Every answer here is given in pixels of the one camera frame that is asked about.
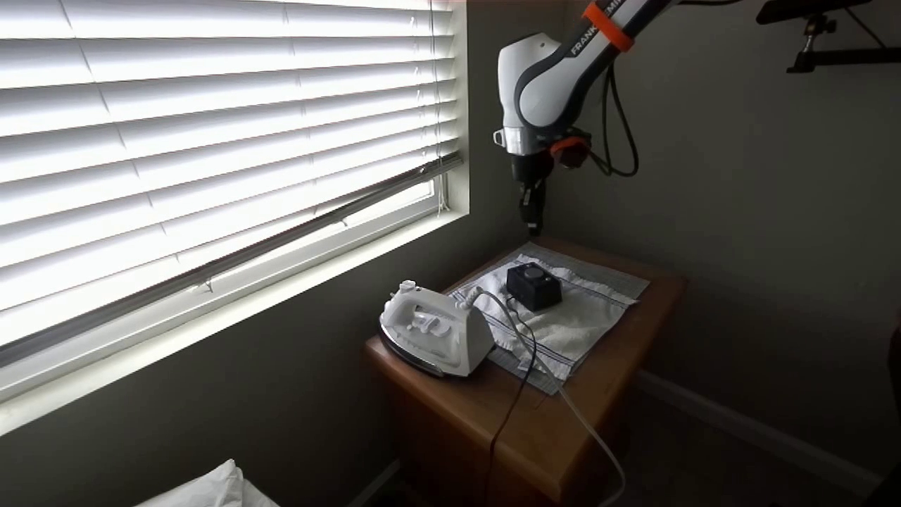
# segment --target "gray wall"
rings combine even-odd
[[[347,503],[392,460],[361,357],[400,279],[443,288],[524,240],[491,147],[496,48],[557,7],[471,5],[472,216],[0,436],[2,507],[122,507],[224,455],[282,503]]]
[[[650,369],[883,472],[901,455],[901,64],[786,76],[802,23],[671,7],[620,58],[645,169],[555,174],[548,233],[692,288]],[[901,5],[859,15],[901,44]],[[847,17],[821,48],[873,44]],[[583,124],[598,129],[598,89]]]

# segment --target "white cloth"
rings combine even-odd
[[[278,507],[229,460],[205,475],[171,488],[139,507]]]
[[[548,271],[560,281],[562,302],[555,307],[545,307],[541,313],[527,309],[507,293],[507,271],[534,261],[544,271]],[[479,275],[472,285],[464,285],[454,293],[455,302],[472,302],[488,316],[491,333],[496,344],[507,351],[512,351],[527,369],[529,350],[522,344],[522,337],[529,344],[537,341],[537,357],[545,362],[551,376],[567,381],[575,365],[585,357],[585,351],[624,316],[631,303],[637,303],[637,296],[645,289],[647,281],[627,275],[627,289],[614,289],[610,285],[585,279],[583,261],[575,261],[568,255],[555,253],[541,255],[541,247],[529,247],[514,253],[512,260],[502,261],[491,272]],[[479,296],[479,289],[499,296],[527,326],[510,326],[510,317],[503,309],[488,298]]]

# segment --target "white towel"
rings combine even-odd
[[[562,302],[555,307],[545,307],[541,313],[527,309],[507,293],[507,271],[534,261],[544,271],[548,271],[555,279],[560,279],[560,296]],[[502,261],[491,272],[479,275],[472,285],[464,285],[454,293],[455,302],[476,298],[476,307],[488,316],[493,337],[502,350],[512,351],[527,369],[529,351],[522,344],[522,337],[529,344],[537,341],[537,357],[545,362],[551,376],[567,381],[575,365],[585,357],[585,351],[621,317],[621,313],[637,303],[637,296],[647,288],[647,281],[627,275],[624,289],[614,289],[610,285],[585,279],[583,272],[585,261],[551,253],[541,253],[541,247],[529,247],[514,253],[512,260]],[[510,317],[503,309],[488,298],[476,296],[476,288],[499,296],[507,307],[519,313],[519,317],[527,324],[527,329],[519,324],[522,337],[510,326]]]

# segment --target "window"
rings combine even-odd
[[[0,403],[448,219],[460,24],[455,0],[0,2]]]

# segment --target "black object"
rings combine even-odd
[[[893,374],[896,409],[901,416],[901,313],[897,313],[897,329],[889,341],[889,374]],[[897,507],[897,503],[901,503],[901,464],[896,464],[889,475],[882,479],[882,483],[869,493],[865,507]]]
[[[869,0],[768,0],[764,2],[757,23],[768,24],[768,23],[795,20],[795,17],[816,17],[821,12],[851,7],[859,2],[869,2]]]
[[[888,48],[852,12],[851,5],[869,2],[869,0],[766,0],[757,23],[782,23],[795,17],[804,17],[804,44],[797,54],[788,74],[814,74],[819,64],[888,64],[901,61],[901,48]],[[861,24],[878,48],[852,48],[852,50],[814,50],[816,37],[834,34],[837,23],[826,17],[826,12],[844,7],[847,17]]]
[[[507,293],[533,313],[541,313],[560,302],[560,279],[534,261],[519,264],[507,271]]]
[[[519,213],[533,237],[544,229],[544,188],[551,169],[555,158],[548,151],[512,158],[512,176],[522,182]]]

